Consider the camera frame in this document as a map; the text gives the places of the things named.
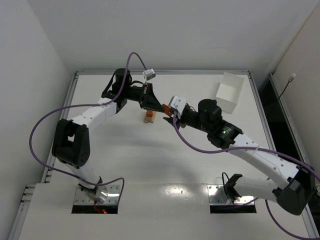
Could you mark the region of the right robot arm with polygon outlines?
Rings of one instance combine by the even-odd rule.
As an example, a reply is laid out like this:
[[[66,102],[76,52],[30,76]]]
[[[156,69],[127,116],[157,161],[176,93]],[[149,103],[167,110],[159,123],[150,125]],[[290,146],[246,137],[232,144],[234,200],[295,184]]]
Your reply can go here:
[[[183,97],[173,96],[168,105],[162,105],[165,120],[177,131],[191,127],[207,134],[217,152],[230,153],[267,176],[254,179],[242,174],[232,175],[221,187],[224,201],[235,201],[252,196],[277,203],[288,213],[300,215],[316,193],[313,169],[300,161],[294,163],[289,157],[271,153],[250,139],[235,125],[223,120],[222,110],[213,99],[203,99],[195,111]]]

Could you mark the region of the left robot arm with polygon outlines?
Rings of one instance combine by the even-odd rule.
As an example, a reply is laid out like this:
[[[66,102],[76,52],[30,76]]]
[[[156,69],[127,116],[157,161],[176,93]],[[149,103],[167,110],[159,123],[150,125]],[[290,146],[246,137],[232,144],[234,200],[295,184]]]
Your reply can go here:
[[[79,177],[81,191],[95,202],[105,202],[108,193],[107,188],[101,185],[102,178],[89,163],[90,133],[107,118],[117,114],[127,101],[138,102],[145,110],[164,112],[152,84],[148,82],[156,76],[154,70],[147,69],[142,75],[144,82],[137,86],[129,70],[118,68],[103,90],[97,106],[90,107],[70,120],[61,119],[57,123],[52,155]]]

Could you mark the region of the dark brown wood cube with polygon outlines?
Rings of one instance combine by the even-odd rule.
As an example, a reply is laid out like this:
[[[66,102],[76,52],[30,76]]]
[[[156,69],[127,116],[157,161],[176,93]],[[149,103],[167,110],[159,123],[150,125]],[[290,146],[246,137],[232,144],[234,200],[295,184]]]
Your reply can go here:
[[[162,104],[162,108],[163,108],[163,110],[164,110],[164,113],[165,113],[167,116],[169,116],[169,117],[172,116],[171,108],[170,108],[168,105]]]

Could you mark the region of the dark brown arch block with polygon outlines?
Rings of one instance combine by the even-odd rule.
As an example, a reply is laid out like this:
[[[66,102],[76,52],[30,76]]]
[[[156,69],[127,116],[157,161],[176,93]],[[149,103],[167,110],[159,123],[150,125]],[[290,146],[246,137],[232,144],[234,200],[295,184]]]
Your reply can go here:
[[[147,118],[152,118],[153,117],[153,114],[154,114],[154,112],[152,111],[152,110],[148,110],[147,112],[146,112],[146,117]]]

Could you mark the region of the light long wood block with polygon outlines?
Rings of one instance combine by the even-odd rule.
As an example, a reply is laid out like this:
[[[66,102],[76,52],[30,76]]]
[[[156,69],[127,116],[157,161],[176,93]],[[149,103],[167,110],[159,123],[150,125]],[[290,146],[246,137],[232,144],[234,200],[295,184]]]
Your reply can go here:
[[[150,118],[149,118],[149,122],[150,123],[154,123],[155,118],[156,118],[156,112],[151,113],[150,114]]]
[[[147,117],[146,117],[146,114],[145,114],[144,119],[143,119],[143,122],[144,122],[144,123],[149,123],[149,119],[150,119],[150,118],[147,118]]]

